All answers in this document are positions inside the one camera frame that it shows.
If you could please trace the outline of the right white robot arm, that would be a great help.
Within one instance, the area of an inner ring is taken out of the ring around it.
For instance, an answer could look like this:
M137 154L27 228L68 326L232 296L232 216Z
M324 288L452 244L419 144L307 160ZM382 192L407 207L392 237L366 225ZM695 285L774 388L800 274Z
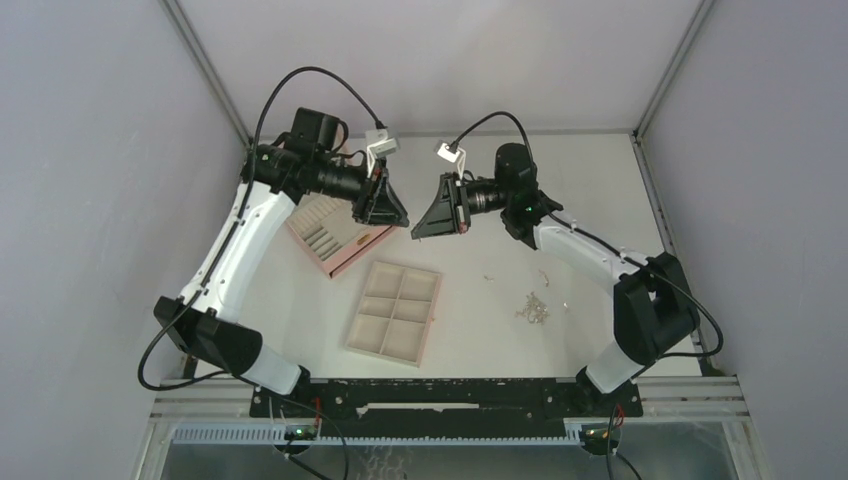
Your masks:
M576 376L579 406L587 414L605 415L616 405L619 387L698 328L698 307L677 258L628 252L581 228L540 188L527 146L501 145L493 177L471 180L464 176L463 148L442 142L436 154L455 170L440 176L412 239L465 234L473 216L497 212L513 239L562 260L610 295L613 338Z

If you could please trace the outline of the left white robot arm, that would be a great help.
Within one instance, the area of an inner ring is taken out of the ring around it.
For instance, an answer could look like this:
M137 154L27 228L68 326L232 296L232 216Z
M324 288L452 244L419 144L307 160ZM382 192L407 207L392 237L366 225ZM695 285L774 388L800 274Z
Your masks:
M398 140L378 124L366 134L363 161L351 165L334 148L343 125L335 116L300 108L280 141L252 146L233 207L198 272L176 297L162 296L154 307L160 334L180 351L216 366L218 374L274 392L274 404L290 417L311 407L307 369L284 359L260 332L239 322L272 238L310 193L348 202L358 224L409 224L387 167Z

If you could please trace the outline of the pink jewelry box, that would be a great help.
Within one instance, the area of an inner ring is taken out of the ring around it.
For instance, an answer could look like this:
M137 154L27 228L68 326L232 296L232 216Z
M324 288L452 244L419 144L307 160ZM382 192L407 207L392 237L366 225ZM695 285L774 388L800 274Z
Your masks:
M344 150L347 135L338 128L334 159L349 162ZM246 208L252 245L266 247L270 238L285 225L307 255L330 278L338 276L356 259L390 234L394 226L366 225L352 217L350 202L319 193L308 193L299 203L283 192L274 193L264 183L264 146L257 148L254 187Z

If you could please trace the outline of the beige six-compartment tray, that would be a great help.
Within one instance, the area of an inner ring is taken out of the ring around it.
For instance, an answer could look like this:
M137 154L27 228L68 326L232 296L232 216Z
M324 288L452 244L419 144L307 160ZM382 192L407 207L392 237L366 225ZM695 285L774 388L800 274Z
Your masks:
M418 368L441 283L440 273L375 261L353 314L345 347Z

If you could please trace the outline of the black mounting base plate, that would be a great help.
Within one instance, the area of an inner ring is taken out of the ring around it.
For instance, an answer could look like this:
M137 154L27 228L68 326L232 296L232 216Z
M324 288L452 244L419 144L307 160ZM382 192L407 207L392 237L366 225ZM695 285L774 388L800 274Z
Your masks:
M327 436L365 439L529 439L565 433L568 421L644 414L638 387L611 394L564 378L314 379L288 397L253 394L249 415L330 424Z

